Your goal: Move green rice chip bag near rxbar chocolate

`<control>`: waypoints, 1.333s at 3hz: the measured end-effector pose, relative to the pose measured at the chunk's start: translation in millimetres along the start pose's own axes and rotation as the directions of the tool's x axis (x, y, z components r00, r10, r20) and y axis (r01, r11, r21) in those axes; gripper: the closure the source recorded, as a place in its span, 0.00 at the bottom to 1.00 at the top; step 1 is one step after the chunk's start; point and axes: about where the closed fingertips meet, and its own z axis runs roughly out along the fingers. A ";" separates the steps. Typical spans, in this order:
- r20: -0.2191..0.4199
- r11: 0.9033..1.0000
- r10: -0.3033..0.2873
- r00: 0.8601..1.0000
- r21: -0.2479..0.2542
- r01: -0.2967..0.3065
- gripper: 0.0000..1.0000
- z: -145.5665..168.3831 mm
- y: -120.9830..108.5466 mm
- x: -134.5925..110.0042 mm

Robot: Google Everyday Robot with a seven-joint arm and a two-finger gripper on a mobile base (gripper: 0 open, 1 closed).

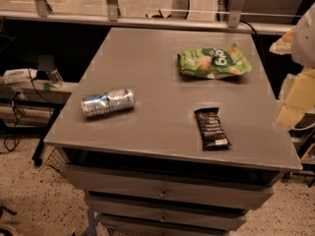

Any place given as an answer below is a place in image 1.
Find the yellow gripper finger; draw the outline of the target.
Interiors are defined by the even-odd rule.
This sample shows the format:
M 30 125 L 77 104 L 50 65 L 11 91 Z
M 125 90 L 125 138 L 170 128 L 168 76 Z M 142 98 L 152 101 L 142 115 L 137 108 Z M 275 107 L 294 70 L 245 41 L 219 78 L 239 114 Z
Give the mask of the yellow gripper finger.
M 274 42 L 270 47 L 270 51 L 278 55 L 290 54 L 293 34 L 294 28 L 287 31 L 281 38 Z
M 275 123 L 294 128 L 315 106 L 315 69 L 304 67 L 296 76 L 288 74 L 281 87 Z

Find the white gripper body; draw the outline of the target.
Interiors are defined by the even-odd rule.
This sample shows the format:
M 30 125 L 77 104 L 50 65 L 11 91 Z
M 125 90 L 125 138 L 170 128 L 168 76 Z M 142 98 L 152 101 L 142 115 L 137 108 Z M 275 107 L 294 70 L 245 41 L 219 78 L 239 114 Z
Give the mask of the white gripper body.
M 291 58 L 303 67 L 315 68 L 315 3 L 295 26 Z

